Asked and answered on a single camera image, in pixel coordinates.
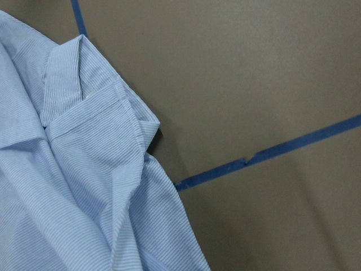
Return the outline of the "light blue striped shirt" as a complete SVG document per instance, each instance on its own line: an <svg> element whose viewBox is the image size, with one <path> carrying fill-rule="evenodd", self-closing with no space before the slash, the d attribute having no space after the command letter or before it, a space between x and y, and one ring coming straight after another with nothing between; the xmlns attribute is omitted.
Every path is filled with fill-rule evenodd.
<svg viewBox="0 0 361 271"><path fill-rule="evenodd" d="M208 270L159 125L85 36L1 12L1 269Z"/></svg>

